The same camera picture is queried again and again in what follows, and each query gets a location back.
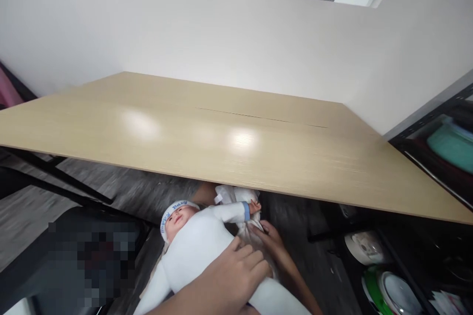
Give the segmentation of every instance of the pink object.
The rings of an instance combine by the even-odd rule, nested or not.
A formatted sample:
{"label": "pink object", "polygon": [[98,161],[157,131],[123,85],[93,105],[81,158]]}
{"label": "pink object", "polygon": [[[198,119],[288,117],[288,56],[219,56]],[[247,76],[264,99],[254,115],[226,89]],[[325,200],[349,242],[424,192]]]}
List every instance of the pink object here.
{"label": "pink object", "polygon": [[11,107],[20,103],[23,103],[23,100],[20,95],[18,95],[3,70],[0,69],[0,104]]}

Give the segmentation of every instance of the gray wood floor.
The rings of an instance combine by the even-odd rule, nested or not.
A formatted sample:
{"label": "gray wood floor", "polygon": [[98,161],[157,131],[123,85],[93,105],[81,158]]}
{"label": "gray wood floor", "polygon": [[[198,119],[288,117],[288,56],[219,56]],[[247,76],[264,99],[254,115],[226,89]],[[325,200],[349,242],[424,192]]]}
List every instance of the gray wood floor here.
{"label": "gray wood floor", "polygon": [[[71,189],[13,157],[1,164]],[[173,200],[189,199],[200,184],[195,180],[75,159],[67,159],[58,167],[112,198],[112,207],[156,223]],[[318,202],[276,193],[264,193],[262,201],[324,314],[361,314],[341,261],[327,253],[332,247],[331,241],[309,244],[306,240],[308,229],[312,233],[326,230]],[[49,222],[75,205],[35,187],[24,188],[0,200],[0,271],[38,237]],[[110,315],[133,313],[162,244],[159,231],[153,230],[136,261],[135,289],[113,303]]]}

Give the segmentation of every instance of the wooden table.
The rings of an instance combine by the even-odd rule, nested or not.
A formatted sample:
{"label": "wooden table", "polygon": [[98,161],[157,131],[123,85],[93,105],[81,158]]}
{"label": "wooden table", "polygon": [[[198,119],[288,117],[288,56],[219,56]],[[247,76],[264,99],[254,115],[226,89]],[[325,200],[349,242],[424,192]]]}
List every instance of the wooden table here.
{"label": "wooden table", "polygon": [[0,112],[0,145],[473,224],[343,104],[123,72]]}

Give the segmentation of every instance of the hand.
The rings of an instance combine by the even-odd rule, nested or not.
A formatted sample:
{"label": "hand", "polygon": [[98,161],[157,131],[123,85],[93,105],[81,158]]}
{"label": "hand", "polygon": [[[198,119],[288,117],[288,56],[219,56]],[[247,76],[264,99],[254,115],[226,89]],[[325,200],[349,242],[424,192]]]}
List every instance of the hand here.
{"label": "hand", "polygon": [[205,289],[203,299],[214,306],[213,314],[220,314],[220,311],[236,314],[271,270],[261,251],[254,252],[251,245],[242,245],[241,239],[235,237],[196,279]]}
{"label": "hand", "polygon": [[248,204],[250,207],[250,215],[255,214],[256,212],[261,210],[261,204],[260,202],[255,202],[254,200],[251,200],[250,204]]}
{"label": "hand", "polygon": [[250,225],[251,231],[258,235],[280,268],[283,270],[293,268],[295,266],[294,262],[284,247],[284,243],[282,242],[276,228],[267,220],[260,220],[260,224],[265,232],[262,232],[254,225]]}

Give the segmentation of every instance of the doll hat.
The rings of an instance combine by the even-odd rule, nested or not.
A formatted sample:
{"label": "doll hat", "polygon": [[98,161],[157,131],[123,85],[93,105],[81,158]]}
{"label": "doll hat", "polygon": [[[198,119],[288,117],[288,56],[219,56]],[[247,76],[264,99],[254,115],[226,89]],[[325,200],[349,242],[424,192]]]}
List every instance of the doll hat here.
{"label": "doll hat", "polygon": [[174,211],[183,206],[183,205],[188,205],[188,206],[191,206],[191,207],[194,207],[194,208],[197,208],[198,210],[200,210],[199,206],[191,201],[188,201],[188,200],[180,200],[180,201],[177,201],[177,202],[174,202],[172,203],[167,209],[166,211],[164,212],[163,214],[163,218],[161,219],[161,224],[160,224],[160,230],[161,230],[161,236],[163,237],[164,239],[164,242],[168,243],[168,236],[166,234],[166,222],[168,221],[169,217],[171,216],[172,213],[174,213]]}

